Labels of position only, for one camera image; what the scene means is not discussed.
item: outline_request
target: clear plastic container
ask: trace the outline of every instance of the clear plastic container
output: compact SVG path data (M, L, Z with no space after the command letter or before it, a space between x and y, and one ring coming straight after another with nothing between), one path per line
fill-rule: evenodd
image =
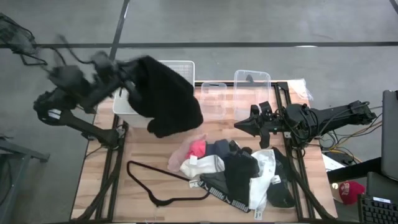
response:
M238 70L234 78L234 118L249 118L250 106L268 101L271 76L266 72Z
M223 119L226 114L225 83L204 82L201 85L200 109L205 121Z

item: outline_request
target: concrete floor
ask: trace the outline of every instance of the concrete floor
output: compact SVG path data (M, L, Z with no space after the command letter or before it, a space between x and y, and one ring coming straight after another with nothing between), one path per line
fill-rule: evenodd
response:
M0 0L0 12L30 29L41 44L54 43L58 33L73 43L111 43L122 4L123 0ZM240 41L398 41L398 15L388 0L132 0L121 35L124 43ZM88 58L96 49L75 51ZM379 106L382 91L398 86L398 47L119 49L116 58L141 54L193 60L197 80L233 79L237 69L265 71L275 80L304 78L314 96L312 106L319 109L354 100ZM53 54L43 50L42 56L51 61ZM51 153L47 164L31 162L13 223L66 221L87 141L77 131L37 119L33 101L53 88L40 68L23 66L7 49L0 50L0 58L0 133L14 136L12 141L22 146ZM93 71L81 67L86 74ZM81 111L76 114L93 120ZM359 128L347 126L337 132ZM362 160L380 156L381 132L345 146ZM339 214L344 209L339 206Z

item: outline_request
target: wooden tabletop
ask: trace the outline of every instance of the wooden tabletop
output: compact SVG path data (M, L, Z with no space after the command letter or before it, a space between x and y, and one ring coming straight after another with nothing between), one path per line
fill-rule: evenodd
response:
M307 103L300 99L293 89L290 89L292 103ZM196 88L195 96L200 99L200 88ZM269 103L272 110L277 109L274 91L271 91ZM94 125L100 128L111 128L113 121L113 101L105 100L98 107ZM255 222L254 212L244 213L218 198L210 195L201 201L173 202L166 207L156 208L149 200L147 192L135 183L126 172L127 161L134 160L152 167L167 170L167 162L171 153L180 146L188 136L200 133L208 133L207 141L218 139L233 139L240 146L248 146L254 151L260 150L259 137L251 135L233 127L236 122L233 112L233 89L227 89L226 114L221 120L206 121L197 129L186 133L158 139L149 134L145 128L130 128L127 133L124 147L121 175L119 178L118 194L114 209L114 222ZM271 146L277 147L285 153L282 133L271 134ZM95 150L100 145L98 142L90 142L87 153ZM335 204L331 195L329 181L326 176L319 147L312 146L305 149L305 168L308 175L310 190L315 194L319 202L333 216L337 217ZM86 207L94 199L101 185L101 178L106 157L106 150L99 150L90 155L83 165L80 183L73 206L72 218L81 215ZM153 170L139 166L132 166L131 172L160 200L175 197L201 197L206 192L201 189L191 189L188 183ZM301 189L300 199L307 217L305 197ZM105 198L104 210L108 209L108 198ZM267 204L262 222L293 222L297 221L295 208L275 208Z

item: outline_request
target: black sock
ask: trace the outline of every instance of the black sock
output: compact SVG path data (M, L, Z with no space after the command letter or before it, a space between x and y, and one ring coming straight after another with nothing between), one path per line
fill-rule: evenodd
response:
M250 155L253 153L253 150L250 147L243 147L242 150L247 152Z
M241 148L238 146L236 141L232 140L229 142L229 150L231 152L238 152L239 150L241 150Z
M249 205L250 178L257 177L257 159L240 150L224 159L225 179L229 194L239 202Z
M277 166L278 164L281 166L284 177L287 178L288 181L292 181L293 174L291 173L289 159L284 156L278 148L272 147L272 150L274 150Z
M286 178L283 164L276 160L275 177L267 190L267 199L272 206L277 208L294 207L295 201L287 188L288 180Z

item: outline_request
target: pink cloth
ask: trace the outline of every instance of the pink cloth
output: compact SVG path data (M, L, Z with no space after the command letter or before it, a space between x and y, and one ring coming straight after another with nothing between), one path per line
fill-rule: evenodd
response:
M172 172L178 172L180 170L181 164L185 161L185 156L190 150L191 143L196 140L205 140L207 134L200 134L196 136L190 136L181 144L180 148L173 152L170 156L169 164L167 166L168 170Z
M185 156L186 159L191 158L191 156L196 156L198 159L205 156L206 153L206 141L205 140L196 140L191 143L189 147L189 151Z

